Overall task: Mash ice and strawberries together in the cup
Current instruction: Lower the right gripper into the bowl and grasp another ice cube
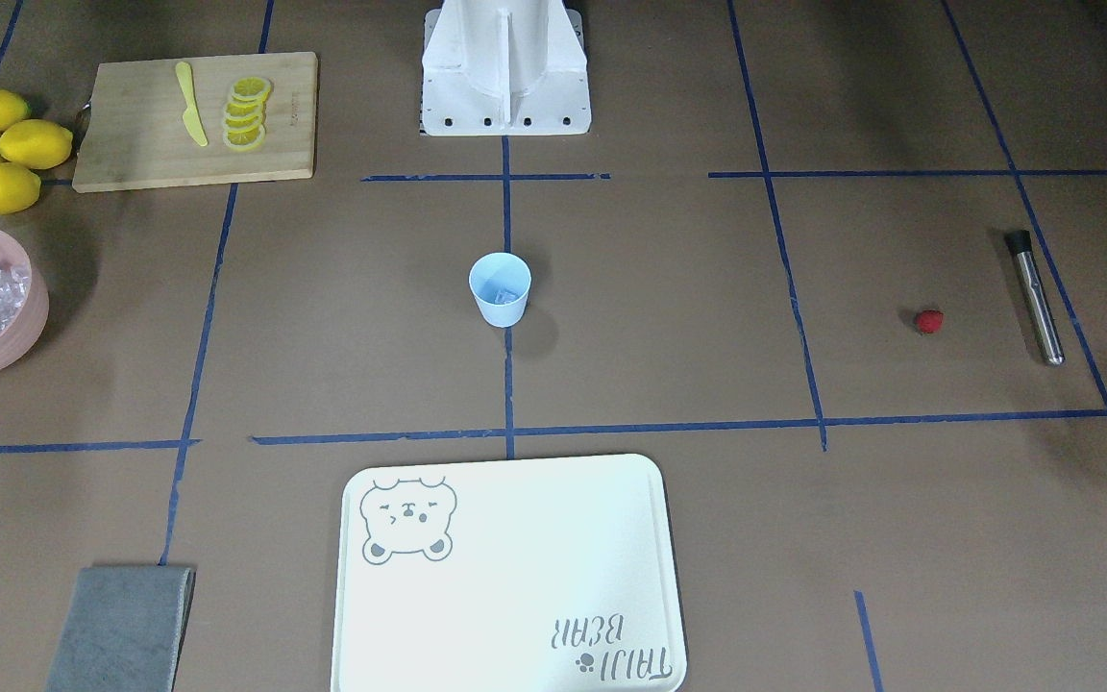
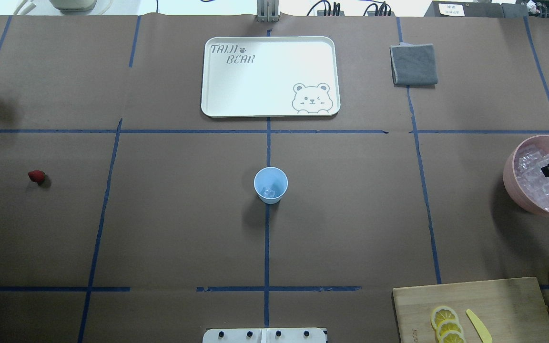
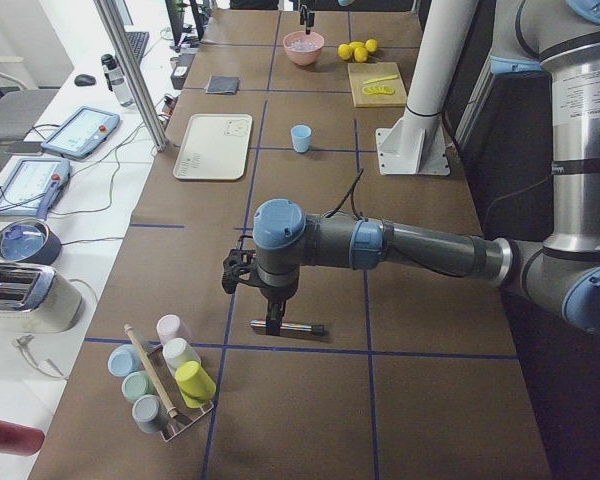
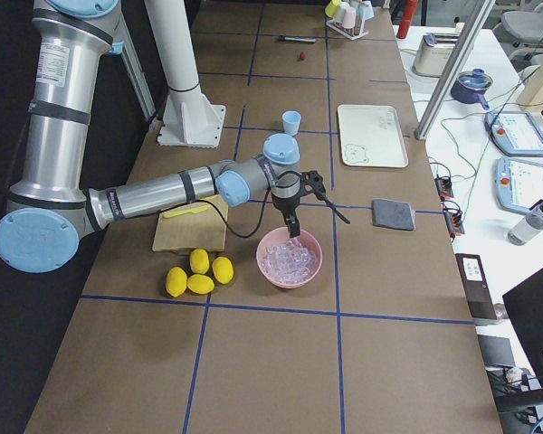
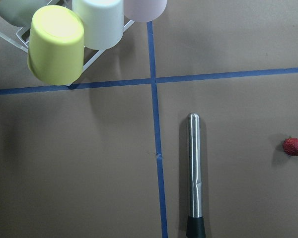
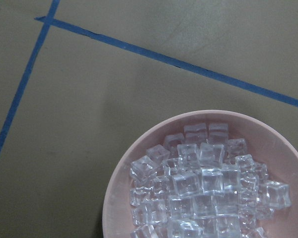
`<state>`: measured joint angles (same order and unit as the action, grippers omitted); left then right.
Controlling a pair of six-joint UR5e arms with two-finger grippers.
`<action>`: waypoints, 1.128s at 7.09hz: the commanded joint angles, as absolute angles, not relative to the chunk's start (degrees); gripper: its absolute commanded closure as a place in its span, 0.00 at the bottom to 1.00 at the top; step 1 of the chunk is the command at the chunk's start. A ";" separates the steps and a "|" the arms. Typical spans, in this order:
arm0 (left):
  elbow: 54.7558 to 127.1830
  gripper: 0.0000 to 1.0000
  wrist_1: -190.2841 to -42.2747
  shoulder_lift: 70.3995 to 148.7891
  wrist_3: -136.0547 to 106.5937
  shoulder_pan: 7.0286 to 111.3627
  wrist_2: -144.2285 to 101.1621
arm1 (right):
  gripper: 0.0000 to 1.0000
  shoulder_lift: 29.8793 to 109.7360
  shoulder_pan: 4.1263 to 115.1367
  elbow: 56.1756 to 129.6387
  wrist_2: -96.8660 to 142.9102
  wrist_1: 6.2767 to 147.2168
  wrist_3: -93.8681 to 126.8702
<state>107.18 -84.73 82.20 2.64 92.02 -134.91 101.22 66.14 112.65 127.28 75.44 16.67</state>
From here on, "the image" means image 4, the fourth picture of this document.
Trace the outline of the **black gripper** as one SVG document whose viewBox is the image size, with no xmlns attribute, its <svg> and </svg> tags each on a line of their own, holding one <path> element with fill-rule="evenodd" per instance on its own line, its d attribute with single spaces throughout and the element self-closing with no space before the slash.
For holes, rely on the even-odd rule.
<svg viewBox="0 0 543 434">
<path fill-rule="evenodd" d="M 297 208 L 300 206 L 300 181 L 276 185 L 271 189 L 273 206 L 281 213 L 291 239 L 300 236 Z"/>
</svg>

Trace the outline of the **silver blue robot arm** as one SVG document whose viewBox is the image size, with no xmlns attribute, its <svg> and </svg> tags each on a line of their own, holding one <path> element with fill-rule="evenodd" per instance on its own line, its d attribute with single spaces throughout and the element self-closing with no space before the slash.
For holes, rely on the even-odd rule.
<svg viewBox="0 0 543 434">
<path fill-rule="evenodd" d="M 130 46 L 118 1 L 37 1 L 33 24 L 42 36 L 24 172 L 8 192 L 0 220 L 0 258 L 24 272 L 65 265 L 80 240 L 112 222 L 220 195 L 227 204 L 271 193 L 291 237 L 302 195 L 300 150 L 294 137 L 269 137 L 256 157 L 224 160 L 141 183 L 101 191 L 79 187 L 100 57 Z"/>
</svg>

